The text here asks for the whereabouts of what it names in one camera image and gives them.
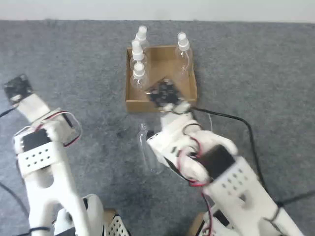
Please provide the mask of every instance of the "black cable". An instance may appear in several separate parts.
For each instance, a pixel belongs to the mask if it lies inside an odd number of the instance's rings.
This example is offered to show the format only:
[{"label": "black cable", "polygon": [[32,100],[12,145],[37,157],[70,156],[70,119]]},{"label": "black cable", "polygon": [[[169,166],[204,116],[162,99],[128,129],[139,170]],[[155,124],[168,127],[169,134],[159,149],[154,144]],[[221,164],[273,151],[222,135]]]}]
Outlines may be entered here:
[{"label": "black cable", "polygon": [[24,213],[24,215],[26,216],[26,218],[29,217],[29,211],[27,210],[27,208],[25,207],[24,203],[22,202],[22,200],[16,195],[15,192],[13,192],[9,187],[5,186],[3,183],[0,182],[0,186],[1,188],[3,188],[5,191],[7,191],[15,200],[16,202],[20,205],[22,212]]},{"label": "black cable", "polygon": [[6,114],[12,112],[13,110],[15,110],[15,107],[10,108],[9,110],[6,110],[5,112],[2,112],[2,113],[0,114],[0,118],[3,117],[3,116],[5,116]]},{"label": "black cable", "polygon": [[32,232],[39,231],[39,230],[50,231],[50,228],[48,228],[48,227],[31,228],[27,233],[20,234],[20,235],[15,235],[15,236],[28,236],[28,235],[31,235]]},{"label": "black cable", "polygon": [[[216,115],[216,116],[236,119],[236,120],[239,120],[239,121],[243,122],[247,126],[247,128],[249,130],[249,134],[250,134],[252,153],[253,153],[253,156],[254,156],[254,161],[255,161],[255,164],[256,164],[258,176],[260,178],[262,186],[264,187],[266,192],[269,194],[269,191],[268,191],[267,186],[266,186],[266,182],[264,180],[264,177],[263,177],[263,174],[262,174],[262,171],[261,171],[261,168],[260,168],[260,163],[259,163],[259,159],[258,159],[257,152],[256,152],[255,140],[254,140],[254,137],[253,137],[251,125],[246,120],[244,120],[243,118],[240,118],[240,117],[237,117],[237,116],[232,116],[232,115],[228,115],[228,114],[224,114],[224,113],[209,111],[209,110],[201,109],[201,108],[197,108],[197,107],[192,107],[192,109],[196,110],[196,111],[200,111],[200,112],[205,112],[205,113],[209,113],[209,114],[212,114],[212,115]],[[299,200],[302,200],[302,199],[305,199],[305,198],[310,198],[310,197],[313,197],[313,196],[315,196],[315,190],[311,190],[311,191],[309,191],[307,193],[302,193],[300,195],[297,195],[297,196],[289,198],[289,199],[285,199],[283,201],[278,201],[277,205],[278,205],[278,207],[283,207],[283,206],[291,204],[293,202],[297,202]]]},{"label": "black cable", "polygon": [[[11,108],[9,110],[6,110],[5,112],[2,112],[0,114],[0,118],[7,115],[8,113],[12,112],[13,110],[15,110],[15,108]],[[0,187],[3,188],[5,191],[7,191],[14,199],[15,201],[20,205],[22,212],[24,213],[24,215],[26,216],[26,218],[29,217],[29,211],[27,210],[27,208],[25,207],[24,203],[22,202],[22,200],[18,197],[18,195],[13,192],[9,187],[7,187],[6,185],[4,185],[3,183],[0,182]],[[31,233],[33,231],[38,231],[38,230],[45,230],[45,231],[50,231],[50,228],[48,227],[36,227],[36,228],[31,228],[27,233],[24,234],[20,234],[20,235],[16,235],[16,236],[28,236],[31,235]]]},{"label": "black cable", "polygon": [[285,206],[285,205],[291,204],[293,202],[297,202],[299,200],[302,200],[302,199],[305,199],[305,198],[310,198],[310,197],[313,197],[313,196],[315,196],[315,190],[309,191],[307,193],[302,193],[302,194],[297,195],[297,196],[292,197],[292,198],[288,198],[288,199],[282,200],[280,202],[280,204]]},{"label": "black cable", "polygon": [[228,114],[224,114],[224,113],[209,111],[209,110],[201,109],[201,108],[197,108],[197,107],[192,107],[192,109],[196,110],[196,111],[199,111],[199,112],[205,112],[205,113],[216,115],[216,116],[220,116],[220,117],[227,117],[227,118],[231,118],[231,119],[236,119],[236,120],[239,120],[239,121],[243,122],[247,126],[247,129],[248,129],[249,135],[250,135],[252,154],[253,154],[255,165],[256,165],[256,168],[257,168],[258,177],[259,177],[259,179],[261,181],[262,186],[264,187],[266,192],[269,194],[268,188],[266,186],[265,179],[264,179],[262,171],[261,171],[259,159],[258,159],[258,156],[257,156],[255,140],[254,140],[254,136],[253,136],[253,133],[252,133],[251,125],[246,120],[244,120],[243,118],[240,118],[240,117],[237,117],[237,116],[232,116],[232,115],[228,115]]}]

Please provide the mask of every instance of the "open cardboard box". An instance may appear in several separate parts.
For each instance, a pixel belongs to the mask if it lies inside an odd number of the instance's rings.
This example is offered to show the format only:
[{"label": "open cardboard box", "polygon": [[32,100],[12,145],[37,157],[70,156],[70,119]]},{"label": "open cardboard box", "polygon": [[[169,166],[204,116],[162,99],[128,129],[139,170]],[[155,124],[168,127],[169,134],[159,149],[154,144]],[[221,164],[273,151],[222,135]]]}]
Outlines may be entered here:
[{"label": "open cardboard box", "polygon": [[[149,84],[152,86],[157,81],[167,77],[173,79],[175,69],[175,48],[176,46],[157,46],[150,48],[151,72]],[[131,86],[132,71],[130,69],[131,48],[126,52],[126,108],[128,112],[157,112],[154,104],[150,102],[144,91],[139,91]],[[192,71],[189,78],[183,78],[177,82],[173,80],[184,98],[194,105],[197,102],[197,85],[195,74]]]}]

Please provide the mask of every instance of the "red wire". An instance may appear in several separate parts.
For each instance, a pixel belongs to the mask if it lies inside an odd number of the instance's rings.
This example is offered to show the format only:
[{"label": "red wire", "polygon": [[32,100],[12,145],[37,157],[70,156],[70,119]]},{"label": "red wire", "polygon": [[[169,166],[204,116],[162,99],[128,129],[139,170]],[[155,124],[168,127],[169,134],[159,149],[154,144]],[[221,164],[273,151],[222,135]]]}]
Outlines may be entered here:
[{"label": "red wire", "polygon": [[204,231],[206,231],[207,229],[209,230],[208,232],[208,236],[211,236],[212,233],[212,215],[211,215],[211,208],[210,208],[210,204],[208,202],[208,200],[206,199],[206,196],[204,195],[204,193],[201,193],[201,196],[203,197],[203,199],[206,202],[207,208],[208,208],[208,214],[209,214],[209,226],[207,228],[204,229]]},{"label": "red wire", "polygon": [[[198,153],[197,153],[197,155],[196,155],[196,158],[200,158],[201,153],[202,153],[202,152],[201,152],[201,143],[200,143],[196,138],[194,138],[194,137],[191,137],[191,136],[190,136],[190,138],[191,138],[192,140],[194,140],[194,141],[197,143],[197,145],[198,145]],[[177,168],[178,168],[179,173],[181,173],[180,159],[181,159],[181,157],[182,157],[182,153],[183,153],[183,150],[179,150],[179,155],[178,155],[178,158],[177,158]],[[196,180],[194,180],[194,179],[189,179],[188,181],[189,181],[189,186],[191,186],[191,187],[203,187],[203,186],[209,184],[209,182],[201,183],[201,182],[198,182],[198,181],[196,181]],[[206,206],[207,206],[207,209],[208,209],[208,214],[209,214],[209,226],[208,226],[207,228],[205,228],[205,230],[208,229],[208,230],[209,230],[208,236],[211,236],[211,233],[212,233],[211,208],[210,208],[209,202],[208,202],[208,200],[206,199],[206,197],[205,197],[205,195],[204,195],[203,192],[201,192],[201,196],[202,196],[203,199],[205,200],[205,203],[206,203]]]},{"label": "red wire", "polygon": [[[66,111],[60,111],[60,112],[53,113],[52,115],[46,117],[44,120],[48,120],[48,119],[54,118],[54,117],[56,117],[56,116],[58,116],[58,115],[60,115],[60,114],[63,114],[64,112],[66,112]],[[35,128],[35,132],[38,131],[43,125],[44,125],[43,123],[39,124],[39,125]],[[75,141],[77,141],[77,140],[79,139],[79,137],[80,137],[80,134],[79,134],[77,137],[75,137],[73,140],[71,140],[69,143],[64,144],[63,146],[64,146],[64,147],[70,146],[70,145],[73,144]]]}]

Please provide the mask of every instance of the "wire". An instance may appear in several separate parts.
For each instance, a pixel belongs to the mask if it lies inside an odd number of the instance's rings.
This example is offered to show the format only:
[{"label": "wire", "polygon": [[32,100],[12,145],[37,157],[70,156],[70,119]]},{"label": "wire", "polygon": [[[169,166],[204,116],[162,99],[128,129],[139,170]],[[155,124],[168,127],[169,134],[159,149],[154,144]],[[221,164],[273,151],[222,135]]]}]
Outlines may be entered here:
[{"label": "wire", "polygon": [[75,141],[77,141],[83,134],[83,129],[82,129],[82,125],[81,123],[77,120],[77,118],[74,116],[73,113],[71,112],[67,112],[67,111],[60,111],[60,112],[56,112],[56,113],[53,113],[52,115],[46,117],[36,128],[35,128],[35,131],[38,131],[44,124],[47,120],[49,119],[52,119],[52,118],[55,118],[61,114],[69,114],[72,116],[72,118],[75,120],[75,122],[77,122],[79,128],[80,128],[80,133],[73,139],[71,140],[69,143],[67,144],[63,144],[64,147],[68,147],[70,146],[71,144],[73,144]]},{"label": "wire", "polygon": [[313,197],[313,196],[315,196],[315,190],[311,190],[309,192],[302,193],[302,194],[297,195],[295,197],[282,200],[279,203],[282,204],[282,206],[285,206],[285,205],[297,202],[297,201],[302,200],[302,199],[310,198],[310,197]]},{"label": "wire", "polygon": [[10,108],[9,110],[6,110],[5,112],[2,112],[2,113],[0,114],[0,118],[3,117],[3,116],[5,116],[6,114],[9,114],[9,113],[12,112],[13,110],[15,110],[15,107]]},{"label": "wire", "polygon": [[268,188],[267,188],[267,186],[266,186],[266,182],[265,182],[264,176],[263,176],[262,171],[261,171],[261,167],[260,167],[260,163],[259,163],[259,158],[258,158],[258,156],[257,156],[256,146],[255,146],[255,140],[254,140],[254,136],[253,136],[253,133],[252,133],[252,127],[251,127],[251,125],[250,125],[245,119],[243,119],[243,118],[241,118],[241,117],[232,116],[232,115],[228,115],[228,114],[224,114],[224,113],[219,113],[219,112],[214,112],[214,111],[209,111],[209,110],[201,109],[201,108],[197,108],[197,107],[192,107],[192,109],[193,109],[193,110],[196,110],[196,111],[199,111],[199,112],[205,112],[205,113],[212,114],[212,115],[216,115],[216,116],[220,116],[220,117],[227,117],[227,118],[239,120],[239,121],[243,122],[243,123],[246,125],[246,127],[248,128],[248,131],[249,131],[249,135],[250,135],[250,142],[251,142],[252,154],[253,154],[254,161],[255,161],[255,165],[256,165],[256,168],[257,168],[257,173],[258,173],[258,176],[259,176],[259,179],[260,179],[260,181],[261,181],[262,186],[264,187],[264,189],[266,190],[266,192],[269,194],[269,191],[268,191]]},{"label": "wire", "polygon": [[50,228],[48,228],[48,227],[36,227],[36,228],[31,228],[27,233],[20,234],[20,235],[16,235],[16,236],[28,236],[28,235],[31,235],[32,232],[34,232],[34,231],[39,231],[39,230],[50,231]]},{"label": "wire", "polygon": [[[205,113],[208,113],[208,114],[216,115],[216,116],[221,116],[221,117],[236,119],[236,120],[239,120],[239,121],[243,122],[243,123],[247,126],[247,128],[248,128],[248,130],[249,130],[249,134],[250,134],[251,148],[252,148],[252,153],[253,153],[254,161],[255,161],[255,164],[256,164],[256,168],[257,168],[257,173],[258,173],[258,176],[259,176],[259,179],[260,179],[260,181],[261,181],[262,186],[264,187],[264,189],[266,190],[266,192],[269,194],[269,191],[268,191],[266,182],[265,182],[265,180],[264,180],[264,177],[263,177],[263,174],[262,174],[262,171],[261,171],[261,167],[260,167],[260,163],[259,163],[259,158],[258,158],[258,156],[257,156],[256,146],[255,146],[255,140],[254,140],[254,137],[253,137],[251,125],[250,125],[245,119],[240,118],[240,117],[237,117],[237,116],[232,116],[232,115],[228,115],[228,114],[224,114],[224,113],[209,111],[209,110],[201,109],[201,108],[197,108],[197,107],[192,107],[192,109],[193,109],[193,110],[196,110],[196,111],[199,111],[199,112],[205,112]],[[283,207],[283,206],[285,206],[285,205],[288,205],[288,204],[297,202],[297,201],[302,200],[302,199],[305,199],[305,198],[310,198],[310,197],[313,197],[313,196],[315,196],[315,190],[311,190],[311,191],[309,191],[309,192],[302,193],[302,194],[300,194],[300,195],[297,195],[297,196],[292,197],[292,198],[289,198],[289,199],[285,199],[285,200],[282,200],[282,201],[278,201],[277,204],[278,204],[278,206]]]},{"label": "wire", "polygon": [[212,119],[211,119],[211,115],[208,114],[209,117],[209,122],[210,122],[210,131],[213,132],[213,126],[212,126]]},{"label": "wire", "polygon": [[15,199],[15,201],[20,206],[23,214],[26,216],[26,218],[28,218],[29,217],[29,211],[27,210],[26,206],[22,202],[21,198],[19,198],[15,192],[13,192],[9,187],[7,187],[6,185],[4,185],[1,182],[0,182],[0,186],[1,186],[1,188],[3,188],[5,191],[7,191]]},{"label": "wire", "polygon": [[192,125],[197,125],[197,126],[199,126],[199,127],[202,129],[201,124],[198,124],[198,123],[191,123],[191,124],[187,124],[187,125],[185,125],[185,126],[183,127],[182,133],[183,133],[184,135],[188,135],[188,134],[185,133],[185,131],[186,131],[186,129],[187,129],[189,126],[192,126]]},{"label": "wire", "polygon": [[208,214],[209,214],[209,226],[203,230],[203,233],[205,233],[207,230],[209,230],[208,236],[211,236],[211,233],[212,233],[211,207],[210,207],[210,204],[209,204],[208,200],[206,199],[206,196],[205,196],[205,194],[204,194],[203,192],[201,193],[201,196],[202,196],[203,199],[205,200],[205,203],[206,203],[207,209],[208,209]]}]

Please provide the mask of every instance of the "black circuit board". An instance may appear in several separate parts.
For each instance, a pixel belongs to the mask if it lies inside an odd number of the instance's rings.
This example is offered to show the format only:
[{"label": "black circuit board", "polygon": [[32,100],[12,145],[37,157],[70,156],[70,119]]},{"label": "black circuit board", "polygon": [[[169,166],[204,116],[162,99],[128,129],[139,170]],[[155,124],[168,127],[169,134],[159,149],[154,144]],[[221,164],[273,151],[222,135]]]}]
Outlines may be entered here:
[{"label": "black circuit board", "polygon": [[174,83],[166,77],[148,88],[146,94],[149,100],[160,109],[170,103],[177,106],[184,100]]},{"label": "black circuit board", "polygon": [[22,74],[3,85],[4,92],[12,105],[33,94],[33,89],[26,75]]}]

